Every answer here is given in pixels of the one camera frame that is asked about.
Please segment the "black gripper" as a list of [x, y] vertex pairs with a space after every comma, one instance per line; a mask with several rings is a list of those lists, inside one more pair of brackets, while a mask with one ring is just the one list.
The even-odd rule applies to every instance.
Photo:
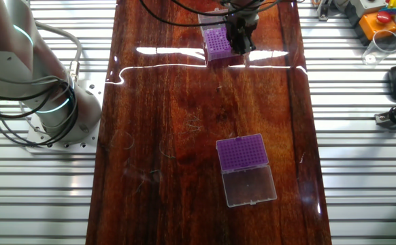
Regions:
[[236, 16], [227, 17], [227, 39], [231, 40], [232, 52], [243, 55], [256, 50], [251, 39], [252, 32], [257, 28], [257, 20], [247, 20]]

